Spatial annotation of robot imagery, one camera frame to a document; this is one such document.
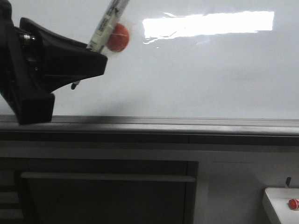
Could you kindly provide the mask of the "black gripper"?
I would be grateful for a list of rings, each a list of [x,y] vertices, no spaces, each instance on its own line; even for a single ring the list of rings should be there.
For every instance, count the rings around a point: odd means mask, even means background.
[[[0,2],[0,94],[14,112],[20,125],[52,120],[55,97],[52,93],[67,84],[101,76],[107,57],[87,49],[82,42],[56,34],[29,18],[20,19],[21,31],[35,37],[22,44],[12,21],[12,6]],[[37,85],[34,72],[24,55],[45,56],[45,88]]]

